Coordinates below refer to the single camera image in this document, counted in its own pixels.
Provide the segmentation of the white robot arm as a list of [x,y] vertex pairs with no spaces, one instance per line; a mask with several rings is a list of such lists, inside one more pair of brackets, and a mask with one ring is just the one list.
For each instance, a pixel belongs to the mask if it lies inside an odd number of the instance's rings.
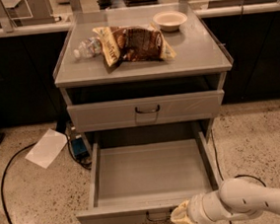
[[263,211],[280,215],[280,188],[235,178],[221,182],[216,191],[187,199],[172,212],[171,220],[174,224],[214,224],[257,218]]

